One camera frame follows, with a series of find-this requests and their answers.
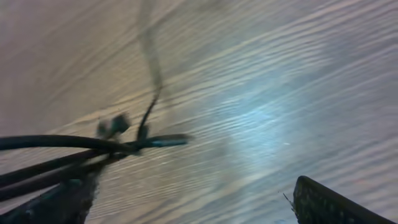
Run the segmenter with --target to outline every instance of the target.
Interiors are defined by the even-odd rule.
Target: wood grain
[[[103,176],[87,223],[294,223],[308,175],[398,222],[396,0],[0,4],[0,135],[93,136],[152,98],[147,149]],[[24,149],[1,173],[77,152]]]

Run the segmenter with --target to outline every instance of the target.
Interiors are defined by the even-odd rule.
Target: wooden surface
[[[2,1],[0,135],[94,136],[125,112],[132,140],[160,74],[151,134],[195,140],[110,167],[87,223],[295,223],[300,175],[398,222],[397,7]],[[0,170],[72,152],[3,152]]]

